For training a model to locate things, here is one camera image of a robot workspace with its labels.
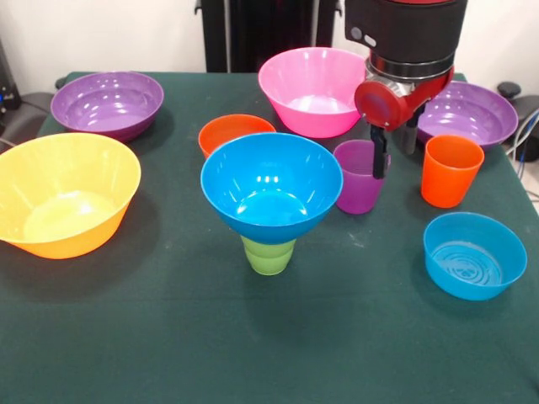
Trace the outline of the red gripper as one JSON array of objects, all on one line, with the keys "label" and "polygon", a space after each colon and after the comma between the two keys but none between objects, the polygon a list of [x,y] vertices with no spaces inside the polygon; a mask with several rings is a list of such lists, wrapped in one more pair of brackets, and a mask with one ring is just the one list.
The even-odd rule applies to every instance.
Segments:
[{"label": "red gripper", "polygon": [[371,124],[374,178],[384,179],[389,165],[384,129],[395,130],[405,123],[400,129],[401,148],[404,153],[413,154],[424,104],[438,95],[453,75],[454,67],[451,67],[435,78],[402,82],[381,76],[367,68],[366,79],[355,90],[355,104],[361,116]]}]

